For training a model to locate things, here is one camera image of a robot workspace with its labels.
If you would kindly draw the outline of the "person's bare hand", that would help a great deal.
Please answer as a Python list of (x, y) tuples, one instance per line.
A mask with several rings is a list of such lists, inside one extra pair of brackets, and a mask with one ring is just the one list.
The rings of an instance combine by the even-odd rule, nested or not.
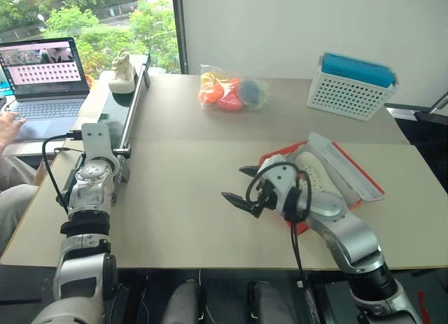
[(2, 111), (0, 117), (0, 151), (4, 152), (14, 140), (16, 140), (20, 128), (26, 123), (26, 119), (18, 119), (18, 113), (12, 111)]

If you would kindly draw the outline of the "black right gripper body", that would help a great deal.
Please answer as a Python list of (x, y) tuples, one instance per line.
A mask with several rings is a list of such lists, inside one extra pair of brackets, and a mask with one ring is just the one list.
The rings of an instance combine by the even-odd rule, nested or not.
[(266, 180), (259, 182), (256, 186), (258, 191), (257, 200), (251, 202), (251, 215), (259, 218), (265, 209), (274, 211), (277, 207), (277, 194), (274, 192), (274, 185)]

